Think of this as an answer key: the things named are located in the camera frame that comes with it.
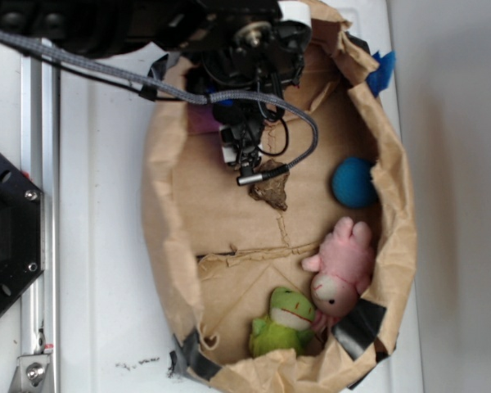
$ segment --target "metal bracket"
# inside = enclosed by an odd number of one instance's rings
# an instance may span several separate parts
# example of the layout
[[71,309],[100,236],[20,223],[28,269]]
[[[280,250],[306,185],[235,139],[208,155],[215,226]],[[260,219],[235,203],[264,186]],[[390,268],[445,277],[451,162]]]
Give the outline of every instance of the metal bracket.
[[42,199],[0,154],[0,317],[42,273]]
[[18,358],[15,376],[8,393],[45,393],[52,389],[54,379],[50,355],[31,355]]

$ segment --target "white wall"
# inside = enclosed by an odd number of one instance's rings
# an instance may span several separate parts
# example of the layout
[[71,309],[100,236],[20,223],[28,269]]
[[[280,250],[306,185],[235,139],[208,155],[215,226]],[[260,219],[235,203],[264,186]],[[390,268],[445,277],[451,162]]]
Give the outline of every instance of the white wall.
[[427,393],[491,392],[491,0],[389,0]]

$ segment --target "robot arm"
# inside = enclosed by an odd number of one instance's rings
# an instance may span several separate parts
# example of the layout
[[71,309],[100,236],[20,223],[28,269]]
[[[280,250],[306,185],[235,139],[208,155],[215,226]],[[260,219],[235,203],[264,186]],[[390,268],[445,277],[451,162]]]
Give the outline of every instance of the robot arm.
[[[209,82],[204,92],[191,93],[209,95],[231,88],[281,99],[286,86],[300,81],[311,38],[308,6],[276,0],[0,0],[0,30],[49,38],[67,52],[92,58],[153,42],[166,51],[190,53],[203,65]],[[236,157],[228,164],[241,171],[240,185],[282,173],[254,172],[264,121],[284,115],[280,105],[274,112],[265,102],[236,98],[231,112],[219,108],[219,117],[215,115],[228,126],[223,143],[234,151]],[[243,118],[238,123],[236,113]],[[313,136],[316,146],[316,130]]]

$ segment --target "black mounting plate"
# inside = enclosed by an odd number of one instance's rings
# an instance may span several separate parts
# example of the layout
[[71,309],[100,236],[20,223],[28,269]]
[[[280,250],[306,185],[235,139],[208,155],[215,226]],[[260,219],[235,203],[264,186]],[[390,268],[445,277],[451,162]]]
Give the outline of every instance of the black mounting plate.
[[42,197],[0,154],[0,317],[42,273]]

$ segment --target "white surface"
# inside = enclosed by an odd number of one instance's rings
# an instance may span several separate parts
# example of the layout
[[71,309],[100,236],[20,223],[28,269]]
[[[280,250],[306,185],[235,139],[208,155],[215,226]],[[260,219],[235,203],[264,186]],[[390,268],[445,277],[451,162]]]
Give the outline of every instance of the white surface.
[[491,392],[491,1],[389,3],[426,392]]
[[[347,13],[372,51],[389,51],[385,2],[349,2]],[[145,74],[156,53],[148,47],[109,63]],[[209,391],[167,376],[173,344],[140,225],[143,141],[154,104],[72,75],[62,83],[61,389]],[[383,98],[398,124],[393,95]],[[357,392],[422,391],[418,348],[413,297],[396,354]]]
[[[0,46],[0,152],[20,165],[20,55]],[[20,302],[0,318],[0,392],[7,391],[20,356]]]

